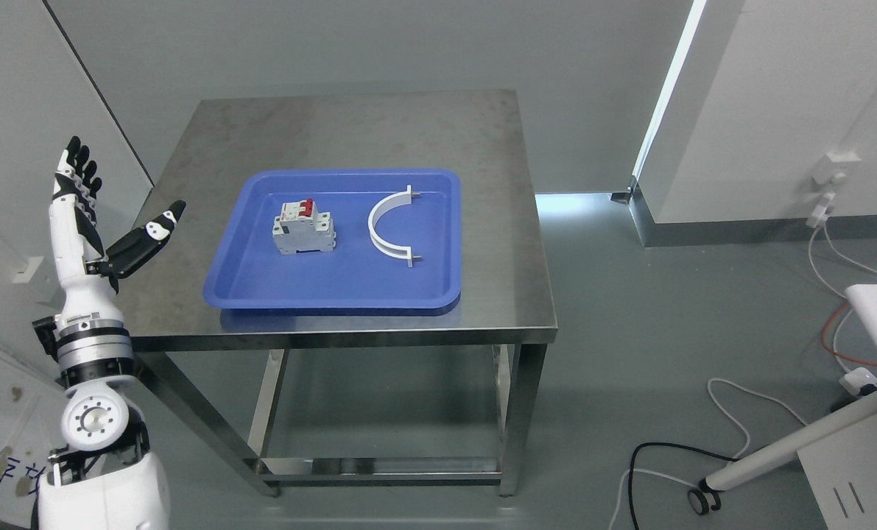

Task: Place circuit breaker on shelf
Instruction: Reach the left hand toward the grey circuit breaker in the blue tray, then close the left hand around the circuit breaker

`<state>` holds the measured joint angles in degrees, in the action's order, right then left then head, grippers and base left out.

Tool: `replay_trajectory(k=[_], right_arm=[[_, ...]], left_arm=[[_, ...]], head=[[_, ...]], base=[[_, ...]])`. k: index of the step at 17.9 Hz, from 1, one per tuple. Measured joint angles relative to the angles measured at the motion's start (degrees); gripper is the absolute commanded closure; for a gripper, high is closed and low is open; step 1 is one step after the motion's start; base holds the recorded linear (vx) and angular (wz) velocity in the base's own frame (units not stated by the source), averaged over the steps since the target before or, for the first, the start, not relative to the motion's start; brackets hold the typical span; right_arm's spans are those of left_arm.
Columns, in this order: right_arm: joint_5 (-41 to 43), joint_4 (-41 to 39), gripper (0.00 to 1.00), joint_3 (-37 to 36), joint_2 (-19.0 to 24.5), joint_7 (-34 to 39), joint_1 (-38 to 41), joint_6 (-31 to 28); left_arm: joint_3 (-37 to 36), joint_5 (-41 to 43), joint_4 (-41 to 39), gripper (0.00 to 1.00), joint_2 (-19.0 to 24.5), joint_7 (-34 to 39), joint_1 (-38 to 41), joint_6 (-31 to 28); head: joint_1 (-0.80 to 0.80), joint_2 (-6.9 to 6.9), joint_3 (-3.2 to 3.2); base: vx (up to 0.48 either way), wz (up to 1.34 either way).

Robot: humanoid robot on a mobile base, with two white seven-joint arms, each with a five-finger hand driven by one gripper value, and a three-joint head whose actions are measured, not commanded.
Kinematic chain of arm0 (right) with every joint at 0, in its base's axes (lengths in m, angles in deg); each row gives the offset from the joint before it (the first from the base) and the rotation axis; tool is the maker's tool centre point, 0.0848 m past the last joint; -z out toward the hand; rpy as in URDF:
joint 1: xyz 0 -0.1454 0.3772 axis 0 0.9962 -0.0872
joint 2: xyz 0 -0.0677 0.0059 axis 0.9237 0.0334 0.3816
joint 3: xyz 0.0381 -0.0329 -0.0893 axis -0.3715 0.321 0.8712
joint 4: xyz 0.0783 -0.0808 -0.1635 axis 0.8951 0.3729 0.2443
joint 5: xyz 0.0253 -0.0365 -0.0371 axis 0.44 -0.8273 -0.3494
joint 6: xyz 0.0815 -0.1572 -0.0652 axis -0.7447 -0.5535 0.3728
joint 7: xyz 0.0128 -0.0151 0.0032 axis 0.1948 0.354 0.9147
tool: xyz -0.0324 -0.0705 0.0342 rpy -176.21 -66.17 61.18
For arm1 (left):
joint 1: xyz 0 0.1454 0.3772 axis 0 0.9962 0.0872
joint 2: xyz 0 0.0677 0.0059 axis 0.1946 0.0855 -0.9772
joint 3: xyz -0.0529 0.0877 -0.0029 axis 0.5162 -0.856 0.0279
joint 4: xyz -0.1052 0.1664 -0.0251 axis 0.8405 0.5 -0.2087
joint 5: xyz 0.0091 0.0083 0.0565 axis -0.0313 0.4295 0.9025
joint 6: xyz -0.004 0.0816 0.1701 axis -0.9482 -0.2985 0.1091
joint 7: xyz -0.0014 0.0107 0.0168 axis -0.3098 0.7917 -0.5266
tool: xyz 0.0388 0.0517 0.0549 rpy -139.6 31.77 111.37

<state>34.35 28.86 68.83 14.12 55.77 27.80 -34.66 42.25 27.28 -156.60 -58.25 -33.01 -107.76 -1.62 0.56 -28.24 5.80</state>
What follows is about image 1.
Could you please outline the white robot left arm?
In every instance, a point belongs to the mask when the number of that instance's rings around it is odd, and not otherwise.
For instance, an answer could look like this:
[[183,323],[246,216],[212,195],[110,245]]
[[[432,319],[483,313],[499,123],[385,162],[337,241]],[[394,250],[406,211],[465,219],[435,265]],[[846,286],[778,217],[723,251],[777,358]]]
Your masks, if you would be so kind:
[[144,415],[124,395],[136,383],[132,339],[116,305],[119,282],[168,244],[186,204],[105,246],[97,230],[102,179],[89,148],[68,142],[54,171],[49,225],[61,312],[33,322],[59,367],[64,446],[51,450],[33,506],[35,529],[168,529],[170,492]]

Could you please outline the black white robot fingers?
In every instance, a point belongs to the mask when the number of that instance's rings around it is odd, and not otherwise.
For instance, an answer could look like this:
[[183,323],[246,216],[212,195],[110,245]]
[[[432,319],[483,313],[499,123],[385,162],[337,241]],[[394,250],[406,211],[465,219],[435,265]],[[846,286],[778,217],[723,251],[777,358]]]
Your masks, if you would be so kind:
[[97,194],[102,179],[96,177],[97,162],[91,160],[88,145],[73,135],[59,158],[54,172],[52,198],[70,196],[72,204],[81,209],[91,222],[97,221]]

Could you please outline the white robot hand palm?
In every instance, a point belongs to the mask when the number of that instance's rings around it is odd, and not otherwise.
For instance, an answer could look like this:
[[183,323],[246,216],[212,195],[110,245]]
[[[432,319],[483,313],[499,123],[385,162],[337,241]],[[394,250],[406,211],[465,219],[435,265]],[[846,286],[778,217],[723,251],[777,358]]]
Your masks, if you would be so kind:
[[65,295],[57,325],[69,326],[81,319],[111,319],[123,322],[121,310],[115,304],[117,292],[110,278],[88,274],[87,263],[99,258],[79,232],[82,211],[77,207],[75,195],[63,195],[52,199],[49,207],[52,255],[59,285]]

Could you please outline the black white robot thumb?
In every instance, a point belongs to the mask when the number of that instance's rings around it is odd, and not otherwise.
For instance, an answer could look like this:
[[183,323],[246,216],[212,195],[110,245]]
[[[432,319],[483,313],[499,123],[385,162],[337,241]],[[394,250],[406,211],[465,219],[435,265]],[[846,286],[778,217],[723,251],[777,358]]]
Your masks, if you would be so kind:
[[126,233],[106,250],[104,258],[88,263],[88,274],[105,276],[118,292],[120,280],[135,274],[168,244],[185,208],[186,202],[177,200],[162,214]]

